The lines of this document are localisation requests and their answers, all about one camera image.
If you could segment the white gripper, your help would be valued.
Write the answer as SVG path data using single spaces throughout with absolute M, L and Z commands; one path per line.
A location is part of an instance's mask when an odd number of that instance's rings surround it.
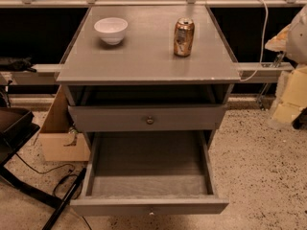
M 270 127 L 289 127 L 307 107 L 307 66 L 283 71 L 278 79 L 275 100 L 270 109 Z

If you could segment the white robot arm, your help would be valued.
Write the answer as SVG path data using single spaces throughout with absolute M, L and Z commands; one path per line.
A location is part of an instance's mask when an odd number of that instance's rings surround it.
M 279 104 L 272 117 L 284 124 L 299 129 L 306 117 L 307 108 L 307 5 L 294 17 L 292 22 L 277 35 L 269 39 L 265 48 L 282 52 L 297 64 L 286 83 Z

